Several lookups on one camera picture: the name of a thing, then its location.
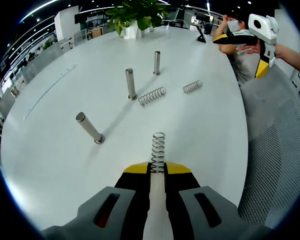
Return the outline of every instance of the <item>coil spring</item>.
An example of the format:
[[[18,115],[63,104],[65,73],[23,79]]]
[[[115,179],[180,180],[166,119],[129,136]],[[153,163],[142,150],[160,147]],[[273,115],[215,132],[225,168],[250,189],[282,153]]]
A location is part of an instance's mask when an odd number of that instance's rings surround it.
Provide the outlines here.
[[[183,91],[184,91],[186,94],[188,94],[188,93],[193,92],[193,91],[196,90],[196,89],[201,88],[202,85],[203,85],[202,81],[195,81],[195,82],[193,82],[193,83],[190,83],[190,84],[184,86],[184,87],[183,87]]]
[[[156,132],[152,136],[151,173],[164,172],[165,136],[163,132]]]
[[[149,93],[147,93],[146,95],[143,95],[141,97],[138,98],[139,103],[141,104],[141,106],[144,106],[160,97],[162,97],[163,95],[166,94],[166,90],[164,87],[159,87],[156,90],[153,90]]]

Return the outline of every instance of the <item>metal cylinder pin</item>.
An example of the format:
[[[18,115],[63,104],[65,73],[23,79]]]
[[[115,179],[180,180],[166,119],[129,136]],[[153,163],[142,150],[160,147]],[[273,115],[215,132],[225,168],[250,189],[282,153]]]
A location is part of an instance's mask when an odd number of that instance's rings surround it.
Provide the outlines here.
[[[154,75],[160,74],[160,51],[154,52]]]
[[[136,100],[137,94],[135,89],[135,80],[134,80],[134,70],[132,68],[127,68],[125,70],[126,83],[128,85],[128,99]]]
[[[79,112],[75,120],[83,127],[83,129],[93,138],[96,144],[103,144],[105,141],[105,136],[99,133],[95,127],[91,124],[87,116],[83,112]]]

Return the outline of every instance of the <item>white table surface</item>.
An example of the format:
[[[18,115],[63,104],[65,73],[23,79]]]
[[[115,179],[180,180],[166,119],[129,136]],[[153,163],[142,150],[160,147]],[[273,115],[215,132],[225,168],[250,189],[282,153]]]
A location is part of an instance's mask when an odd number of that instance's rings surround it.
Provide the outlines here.
[[[64,225],[125,168],[148,161],[155,132],[166,134],[166,161],[187,166],[201,186],[239,205],[248,161],[244,105],[227,56],[210,36],[207,43],[198,36],[173,27],[137,40],[109,33],[66,52],[26,86],[4,123],[1,158],[11,193],[38,229]],[[128,100],[130,67],[139,96],[159,87],[166,95],[145,107]],[[185,94],[183,86],[197,80],[203,87]],[[105,135],[103,145],[76,122],[79,112]]]

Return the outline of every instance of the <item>white flower pot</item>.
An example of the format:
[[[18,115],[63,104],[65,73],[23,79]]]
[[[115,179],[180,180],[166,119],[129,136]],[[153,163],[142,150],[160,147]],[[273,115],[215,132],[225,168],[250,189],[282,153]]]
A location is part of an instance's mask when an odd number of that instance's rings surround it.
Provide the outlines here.
[[[140,39],[145,36],[145,31],[138,28],[137,21],[134,21],[129,27],[123,28],[123,37],[125,39]]]

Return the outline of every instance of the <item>human hand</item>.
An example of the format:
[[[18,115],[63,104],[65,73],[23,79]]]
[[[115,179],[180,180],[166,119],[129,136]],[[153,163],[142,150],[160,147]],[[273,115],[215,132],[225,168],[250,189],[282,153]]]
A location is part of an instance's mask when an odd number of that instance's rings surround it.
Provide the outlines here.
[[[258,42],[256,43],[256,45],[244,45],[244,46],[240,46],[237,47],[237,50],[246,50],[246,49],[250,49],[245,51],[245,54],[260,54],[261,48],[260,48],[260,40],[258,39]]]
[[[221,24],[227,25],[227,23],[228,23],[228,15],[223,15]]]

